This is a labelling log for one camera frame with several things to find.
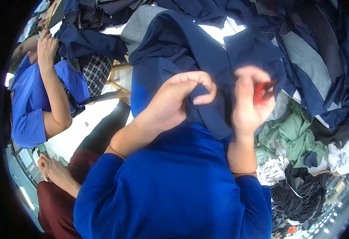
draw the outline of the scissors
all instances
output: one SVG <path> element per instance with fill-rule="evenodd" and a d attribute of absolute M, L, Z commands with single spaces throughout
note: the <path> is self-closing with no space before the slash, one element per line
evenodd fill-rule
<path fill-rule="evenodd" d="M 267 101 L 270 99 L 272 96 L 274 96 L 273 91 L 269 91 L 272 87 L 277 85 L 277 81 L 272 80 L 270 82 L 264 82 L 256 86 L 254 88 L 254 96 L 253 96 L 253 103 L 254 104 L 260 104 L 263 103 L 264 101 Z"/>

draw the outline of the blue short sleeve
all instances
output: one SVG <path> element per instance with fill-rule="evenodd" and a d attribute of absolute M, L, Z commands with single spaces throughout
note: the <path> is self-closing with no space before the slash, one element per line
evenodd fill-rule
<path fill-rule="evenodd" d="M 33 148 L 47 141 L 42 109 L 31 111 L 13 120 L 12 137 L 20 147 Z"/>
<path fill-rule="evenodd" d="M 240 201 L 244 204 L 240 238 L 270 238 L 270 187 L 261 185 L 252 175 L 237 177 L 236 183 L 240 188 Z"/>
<path fill-rule="evenodd" d="M 31 62 L 27 53 L 26 56 L 23 58 L 22 62 L 20 63 L 18 69 L 16 70 L 14 74 L 14 79 L 17 79 L 30 66 Z"/>
<path fill-rule="evenodd" d="M 73 211 L 74 223 L 76 225 L 85 223 L 89 218 L 81 217 L 83 211 L 94 211 L 93 205 L 97 205 L 109 190 L 114 187 L 116 172 L 124 160 L 119 156 L 106 153 L 100 156 L 95 165 L 92 165 L 87 178 L 80 188 Z"/>

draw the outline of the floor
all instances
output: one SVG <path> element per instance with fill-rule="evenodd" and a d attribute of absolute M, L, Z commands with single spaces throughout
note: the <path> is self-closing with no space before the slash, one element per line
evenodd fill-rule
<path fill-rule="evenodd" d="M 119 85 L 131 90 L 132 69 L 116 71 L 114 79 L 119 79 Z M 114 87 L 105 85 L 102 94 L 115 90 Z M 118 103 L 119 99 L 112 99 L 87 105 L 86 110 L 73 119 L 71 127 L 44 143 L 48 155 L 56 158 L 62 156 L 64 160 L 69 162 L 82 140 L 91 133 L 104 117 L 114 110 Z M 130 113 L 127 124 L 132 120 L 133 117 Z"/>

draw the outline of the black strap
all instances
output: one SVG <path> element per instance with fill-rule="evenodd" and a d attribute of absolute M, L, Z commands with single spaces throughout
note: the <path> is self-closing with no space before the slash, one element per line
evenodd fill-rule
<path fill-rule="evenodd" d="M 107 92 L 107 93 L 101 94 L 99 96 L 89 97 L 88 99 L 86 99 L 82 103 L 79 103 L 78 105 L 82 106 L 82 105 L 89 104 L 89 103 L 94 102 L 94 101 L 105 101 L 109 97 L 117 95 L 118 93 L 120 93 L 120 91 L 121 91 L 121 89 L 116 90 L 116 91 Z"/>
<path fill-rule="evenodd" d="M 78 107 L 78 104 L 76 103 L 75 98 L 73 97 L 71 92 L 68 90 L 63 80 L 61 78 L 59 78 L 59 80 L 64 88 L 65 93 L 67 94 L 68 101 L 71 103 L 72 107 L 75 109 L 75 111 L 71 113 L 71 117 L 75 118 L 77 115 L 79 115 L 81 112 L 85 110 L 85 106 Z"/>
<path fill-rule="evenodd" d="M 85 110 L 85 105 L 89 104 L 91 102 L 94 101 L 104 101 L 107 100 L 108 98 L 110 98 L 111 96 L 115 96 L 117 95 L 121 89 L 117 90 L 117 91 L 111 91 L 111 92 L 107 92 L 104 94 L 101 94 L 99 96 L 94 96 L 94 97 L 89 97 L 88 99 L 86 99 L 85 101 L 83 101 L 82 103 L 77 103 L 75 98 L 73 97 L 73 95 L 71 94 L 71 92 L 68 90 L 68 88 L 66 87 L 65 83 L 63 82 L 63 80 L 61 78 L 59 78 L 65 93 L 67 94 L 68 97 L 68 101 L 71 103 L 72 107 L 75 109 L 75 111 L 71 114 L 72 118 L 75 118 L 77 115 L 79 115 L 81 112 L 83 112 Z"/>

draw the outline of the plaid fabric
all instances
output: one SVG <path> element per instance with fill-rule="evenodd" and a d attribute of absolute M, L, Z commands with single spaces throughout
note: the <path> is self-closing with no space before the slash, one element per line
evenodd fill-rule
<path fill-rule="evenodd" d="M 108 57 L 93 55 L 90 62 L 84 67 L 83 74 L 90 91 L 90 97 L 101 94 L 112 69 L 112 62 Z"/>

